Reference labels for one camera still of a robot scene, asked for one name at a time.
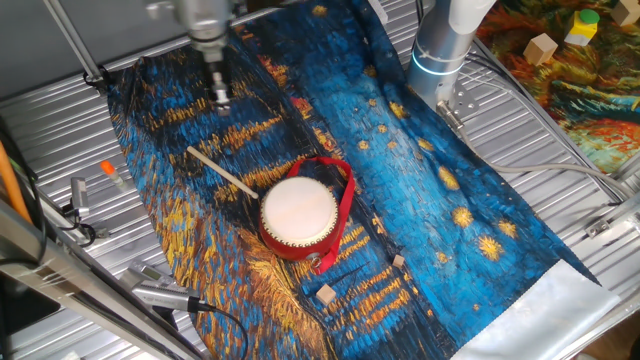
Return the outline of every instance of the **orange pole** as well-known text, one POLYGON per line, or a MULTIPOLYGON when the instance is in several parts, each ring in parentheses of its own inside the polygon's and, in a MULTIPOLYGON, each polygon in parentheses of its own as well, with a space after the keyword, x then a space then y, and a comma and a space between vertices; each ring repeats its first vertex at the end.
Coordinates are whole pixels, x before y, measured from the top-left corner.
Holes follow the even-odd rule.
POLYGON ((7 188, 7 193, 9 194, 9 201, 11 202, 11 206, 13 206, 13 209, 25 220, 27 220, 30 224, 33 224, 33 222, 31 221, 31 216, 29 216, 29 211, 27 211, 27 205, 25 205, 24 203, 22 192, 20 192, 20 185, 18 185, 18 179, 16 178, 16 174, 13 172, 13 168, 11 167, 11 162, 9 161, 9 156, 7 156, 7 152, 4 150, 4 146, 2 146, 1 142, 0 142, 0 175, 4 180, 4 186, 7 188))

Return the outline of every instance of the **small wooden cube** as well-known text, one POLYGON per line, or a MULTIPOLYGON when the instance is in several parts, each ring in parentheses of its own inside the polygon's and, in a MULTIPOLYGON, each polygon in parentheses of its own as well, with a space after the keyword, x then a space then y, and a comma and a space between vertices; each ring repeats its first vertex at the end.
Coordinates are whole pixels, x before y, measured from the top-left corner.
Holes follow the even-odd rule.
POLYGON ((529 45, 524 50, 524 57, 531 64, 538 66, 551 59, 557 48, 558 44, 549 35, 543 33, 529 41, 529 45))
POLYGON ((393 266, 398 269, 402 269, 402 265, 404 265, 404 258, 400 255, 396 255, 396 257, 393 258, 393 266))
POLYGON ((638 0, 620 0, 611 10, 611 17, 620 26, 631 25, 640 18, 638 0))
POLYGON ((336 292, 331 288, 331 286, 324 284, 316 293, 316 297, 324 304, 324 306, 327 306, 336 298, 336 292))

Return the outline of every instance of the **wooden stick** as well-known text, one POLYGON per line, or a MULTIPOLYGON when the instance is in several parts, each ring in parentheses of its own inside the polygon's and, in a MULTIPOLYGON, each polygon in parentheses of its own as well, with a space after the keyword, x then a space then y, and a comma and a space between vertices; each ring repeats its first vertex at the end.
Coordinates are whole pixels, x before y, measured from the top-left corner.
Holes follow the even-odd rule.
POLYGON ((193 156, 195 156, 198 159, 200 159, 200 161, 202 161, 208 167, 212 168, 215 172, 220 174, 220 176, 222 176, 223 178, 231 181, 231 183, 233 185, 239 187, 240 190, 242 190, 242 191, 246 192, 247 194, 249 194, 252 198, 254 198, 254 199, 258 198, 258 194, 256 192, 254 192, 253 190, 249 189, 249 187, 247 185, 245 185, 242 181, 238 180, 238 178, 236 178, 235 176, 233 176, 233 175, 229 174, 228 172, 226 172, 223 168, 221 168, 220 166, 218 166, 218 164, 216 164, 213 161, 211 161, 211 159, 206 157, 203 153, 201 153, 200 151, 198 151, 195 148, 193 148, 193 146, 189 146, 187 148, 187 151, 190 152, 193 156))

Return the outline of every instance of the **blue fabric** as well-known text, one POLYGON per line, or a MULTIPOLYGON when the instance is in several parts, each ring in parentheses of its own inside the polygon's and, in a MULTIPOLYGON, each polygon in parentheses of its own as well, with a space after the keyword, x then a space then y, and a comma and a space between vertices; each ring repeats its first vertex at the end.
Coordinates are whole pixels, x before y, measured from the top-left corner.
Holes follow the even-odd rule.
MULTIPOLYGON (((230 116, 206 102, 189 48, 115 74, 109 107, 177 279, 241 319, 255 358, 446 359, 559 259, 594 279, 411 92, 366 1, 307 1, 235 30, 230 116), (299 158, 351 164, 358 191, 336 265, 316 276, 276 258, 257 235, 259 202, 189 145, 261 195, 299 158), (329 306, 315 298, 324 284, 337 292, 329 306)), ((301 173, 341 196, 336 169, 301 173)), ((237 356, 238 330, 211 316, 194 318, 205 342, 237 356)))

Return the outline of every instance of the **red strap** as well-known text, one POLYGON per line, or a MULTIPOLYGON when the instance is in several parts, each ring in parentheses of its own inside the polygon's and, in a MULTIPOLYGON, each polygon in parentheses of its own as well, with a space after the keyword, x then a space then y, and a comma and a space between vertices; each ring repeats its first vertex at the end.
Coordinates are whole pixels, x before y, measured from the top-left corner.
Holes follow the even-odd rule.
POLYGON ((341 167, 345 173, 347 173, 347 186, 344 189, 344 195, 342 196, 342 201, 340 202, 340 207, 338 208, 338 240, 333 243, 327 255, 322 258, 320 267, 316 269, 316 273, 320 275, 323 272, 327 271, 327 269, 329 269, 338 258, 340 240, 342 239, 342 233, 344 232, 344 227, 347 224, 347 219, 349 218, 349 211, 351 210, 351 203, 353 202, 353 192, 356 188, 356 183, 355 181, 353 181, 353 173, 351 172, 351 166, 349 166, 349 164, 342 160, 322 156, 298 160, 295 164, 293 164, 293 167, 289 171, 289 174, 287 174, 287 177, 298 175, 300 165, 308 160, 317 161, 322 165, 337 165, 341 167))

